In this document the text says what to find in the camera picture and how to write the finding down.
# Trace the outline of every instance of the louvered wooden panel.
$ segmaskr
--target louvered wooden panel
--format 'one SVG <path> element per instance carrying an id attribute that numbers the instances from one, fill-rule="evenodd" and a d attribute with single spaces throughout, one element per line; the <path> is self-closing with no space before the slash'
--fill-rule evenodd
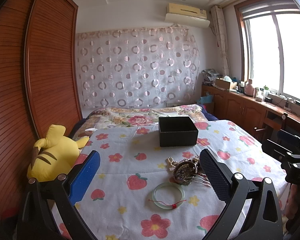
<path id="1" fill-rule="evenodd" d="M 25 29 L 33 0 L 7 0 L 0 9 L 0 217 L 19 206 L 36 141 L 23 90 Z"/>
<path id="2" fill-rule="evenodd" d="M 26 38 L 29 105 L 40 137 L 51 124 L 69 134 L 81 119 L 74 76 L 77 6 L 71 0 L 36 0 Z"/>

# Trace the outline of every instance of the window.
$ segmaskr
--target window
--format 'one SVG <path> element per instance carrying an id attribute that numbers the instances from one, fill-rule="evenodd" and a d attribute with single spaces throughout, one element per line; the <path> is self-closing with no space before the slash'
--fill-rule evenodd
<path id="1" fill-rule="evenodd" d="M 264 0 L 240 8 L 249 78 L 255 87 L 300 100 L 300 11 L 292 0 Z"/>

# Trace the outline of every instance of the pikachu plush toy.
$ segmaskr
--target pikachu plush toy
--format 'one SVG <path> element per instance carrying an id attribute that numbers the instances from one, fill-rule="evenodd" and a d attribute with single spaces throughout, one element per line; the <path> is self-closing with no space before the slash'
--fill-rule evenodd
<path id="1" fill-rule="evenodd" d="M 36 141 L 32 150 L 32 160 L 27 177 L 35 177 L 39 182 L 54 180 L 59 174 L 68 174 L 79 156 L 79 148 L 86 145 L 89 137 L 74 141 L 63 136 L 66 128 L 51 125 L 46 137 Z"/>

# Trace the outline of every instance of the open black box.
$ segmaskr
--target open black box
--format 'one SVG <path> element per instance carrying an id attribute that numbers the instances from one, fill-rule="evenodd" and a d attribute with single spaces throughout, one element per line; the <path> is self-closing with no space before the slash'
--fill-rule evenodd
<path id="1" fill-rule="evenodd" d="M 195 145 L 198 129 L 188 116 L 159 117 L 160 147 Z"/>

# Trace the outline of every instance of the black gripper pad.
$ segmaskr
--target black gripper pad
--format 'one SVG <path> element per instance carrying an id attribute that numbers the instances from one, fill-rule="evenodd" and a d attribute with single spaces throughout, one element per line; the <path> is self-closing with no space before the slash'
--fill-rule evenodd
<path id="1" fill-rule="evenodd" d="M 232 172 L 224 163 L 217 162 L 208 149 L 201 151 L 199 160 L 218 199 L 228 204 L 231 199 Z"/>

